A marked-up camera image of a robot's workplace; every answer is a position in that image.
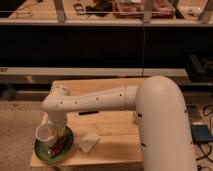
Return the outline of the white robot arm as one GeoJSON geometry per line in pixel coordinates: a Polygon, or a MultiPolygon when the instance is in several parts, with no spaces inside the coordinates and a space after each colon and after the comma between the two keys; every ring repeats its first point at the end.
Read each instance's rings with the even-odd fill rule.
{"type": "Polygon", "coordinates": [[[69,112],[134,111],[144,171],[198,171],[185,100],[168,77],[151,76],[136,85],[76,96],[59,85],[42,108],[49,123],[58,128],[65,125],[69,112]]]}

